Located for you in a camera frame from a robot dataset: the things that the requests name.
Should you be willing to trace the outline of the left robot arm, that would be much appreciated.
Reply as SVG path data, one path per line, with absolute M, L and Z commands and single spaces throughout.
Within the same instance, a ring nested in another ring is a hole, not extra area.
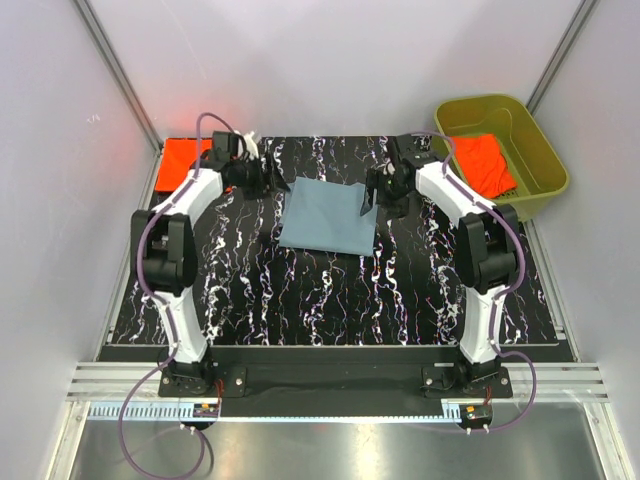
M 257 200 L 289 186 L 254 132 L 214 132 L 184 180 L 166 200 L 131 217 L 131 270 L 159 313 L 168 338 L 162 381 L 188 395 L 222 387 L 199 326 L 193 286 L 198 274 L 194 226 L 209 205 L 237 188 Z

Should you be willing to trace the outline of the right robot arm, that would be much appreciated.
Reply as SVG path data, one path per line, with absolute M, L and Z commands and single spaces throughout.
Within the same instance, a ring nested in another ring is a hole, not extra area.
M 420 149 L 411 134 L 391 137 L 386 151 L 386 164 L 366 173 L 360 213 L 380 206 L 389 217 L 401 218 L 411 194 L 431 200 L 455 228 L 454 271 L 466 292 L 456 360 L 440 376 L 426 379 L 423 390 L 483 395 L 499 378 L 505 298 L 519 287 L 526 269 L 517 212 L 475 192 L 457 177 L 449 158 Z

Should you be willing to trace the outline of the grey-blue t-shirt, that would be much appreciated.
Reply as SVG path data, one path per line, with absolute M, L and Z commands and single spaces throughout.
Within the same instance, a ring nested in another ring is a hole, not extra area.
M 365 186 L 298 177 L 285 193 L 279 245 L 371 257 L 377 210 L 362 214 Z

